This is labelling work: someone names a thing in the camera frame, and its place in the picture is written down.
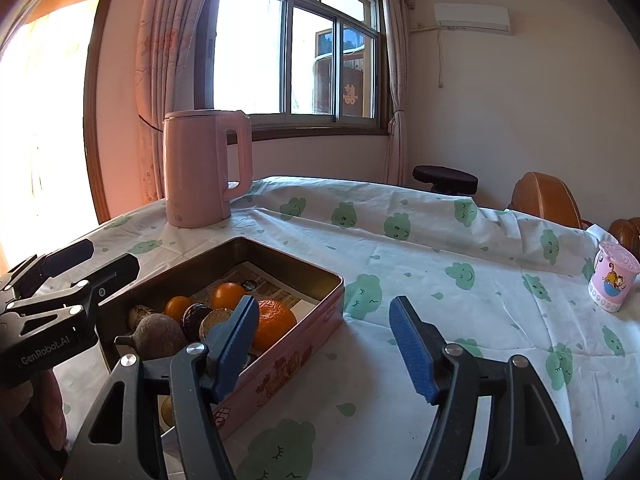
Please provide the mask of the person's left hand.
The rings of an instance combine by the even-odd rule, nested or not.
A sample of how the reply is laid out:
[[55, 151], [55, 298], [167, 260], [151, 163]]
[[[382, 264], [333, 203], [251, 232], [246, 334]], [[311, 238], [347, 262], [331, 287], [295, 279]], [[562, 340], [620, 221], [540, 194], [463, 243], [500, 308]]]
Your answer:
[[67, 438], [63, 399], [53, 370], [35, 374], [30, 382], [8, 389], [1, 388], [1, 418], [12, 422], [29, 404], [35, 404], [37, 418], [51, 448], [61, 451]]

